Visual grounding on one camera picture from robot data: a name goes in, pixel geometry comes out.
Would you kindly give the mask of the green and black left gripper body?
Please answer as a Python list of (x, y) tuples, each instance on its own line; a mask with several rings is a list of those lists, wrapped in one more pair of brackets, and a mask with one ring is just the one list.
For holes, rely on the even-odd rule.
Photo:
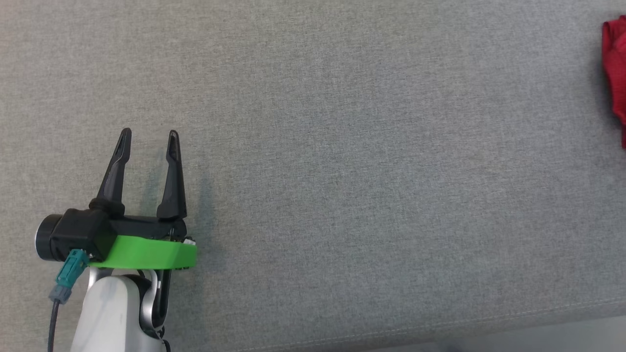
[(103, 269), (178, 270), (197, 264), (198, 248), (182, 219), (121, 218), (112, 220), (117, 238), (102, 262)]

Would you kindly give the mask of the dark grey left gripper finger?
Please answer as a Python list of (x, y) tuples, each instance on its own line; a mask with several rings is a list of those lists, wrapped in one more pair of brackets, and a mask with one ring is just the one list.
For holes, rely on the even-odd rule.
[(170, 130), (166, 147), (168, 170), (161, 204), (157, 207), (159, 219), (183, 219), (187, 216), (185, 182), (181, 160), (179, 134)]
[(123, 129), (119, 134), (98, 194), (89, 203), (91, 210), (101, 210), (112, 218), (120, 218), (124, 215), (125, 206), (122, 203), (122, 194), (125, 166), (130, 160), (131, 144), (132, 130)]

